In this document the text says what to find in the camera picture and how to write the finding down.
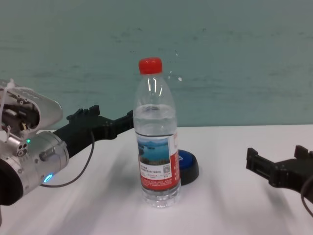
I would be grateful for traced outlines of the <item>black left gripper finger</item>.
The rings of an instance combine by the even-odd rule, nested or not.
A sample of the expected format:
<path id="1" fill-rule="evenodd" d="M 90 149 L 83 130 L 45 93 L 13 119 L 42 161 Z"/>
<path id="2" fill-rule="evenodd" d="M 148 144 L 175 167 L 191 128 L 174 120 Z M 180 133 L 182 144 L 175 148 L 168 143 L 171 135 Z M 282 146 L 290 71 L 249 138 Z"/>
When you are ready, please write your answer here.
<path id="1" fill-rule="evenodd" d="M 74 114 L 67 116 L 67 120 L 79 120 L 100 115 L 99 105 L 93 105 L 88 109 L 78 109 Z"/>
<path id="2" fill-rule="evenodd" d="M 108 119 L 105 123 L 105 137 L 116 138 L 119 134 L 134 128 L 133 110 L 116 120 Z"/>

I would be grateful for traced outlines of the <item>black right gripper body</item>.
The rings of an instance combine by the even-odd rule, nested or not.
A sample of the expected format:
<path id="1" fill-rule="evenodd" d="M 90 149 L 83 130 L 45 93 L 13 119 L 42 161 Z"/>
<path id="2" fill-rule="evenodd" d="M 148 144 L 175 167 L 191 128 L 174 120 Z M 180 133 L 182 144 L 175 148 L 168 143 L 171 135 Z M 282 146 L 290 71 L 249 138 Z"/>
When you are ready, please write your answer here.
<path id="1" fill-rule="evenodd" d="M 301 192 L 304 183 L 313 175 L 313 161 L 289 159 L 270 167 L 269 184 Z"/>

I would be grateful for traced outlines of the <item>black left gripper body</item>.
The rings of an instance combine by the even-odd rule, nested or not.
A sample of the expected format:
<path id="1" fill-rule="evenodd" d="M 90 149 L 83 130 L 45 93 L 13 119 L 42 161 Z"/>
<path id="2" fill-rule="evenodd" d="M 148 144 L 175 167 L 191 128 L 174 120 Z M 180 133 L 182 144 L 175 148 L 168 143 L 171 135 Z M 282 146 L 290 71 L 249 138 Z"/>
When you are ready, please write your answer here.
<path id="1" fill-rule="evenodd" d="M 66 143 L 70 158 L 94 141 L 113 140 L 117 137 L 113 121 L 101 116 L 75 118 L 53 134 Z"/>

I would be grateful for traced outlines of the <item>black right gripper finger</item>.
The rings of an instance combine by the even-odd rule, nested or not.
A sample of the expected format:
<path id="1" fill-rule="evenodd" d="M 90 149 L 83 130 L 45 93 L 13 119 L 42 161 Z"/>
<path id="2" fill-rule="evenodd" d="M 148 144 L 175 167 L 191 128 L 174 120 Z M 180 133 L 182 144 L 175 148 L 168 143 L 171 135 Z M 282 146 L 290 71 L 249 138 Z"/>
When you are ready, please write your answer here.
<path id="1" fill-rule="evenodd" d="M 313 159 L 313 151 L 309 151 L 305 147 L 301 145 L 297 145 L 294 151 L 294 157 L 297 160 L 312 160 Z"/>
<path id="2" fill-rule="evenodd" d="M 274 172 L 275 163 L 261 157 L 253 148 L 247 149 L 246 154 L 246 169 L 268 180 L 271 186 L 275 186 Z"/>

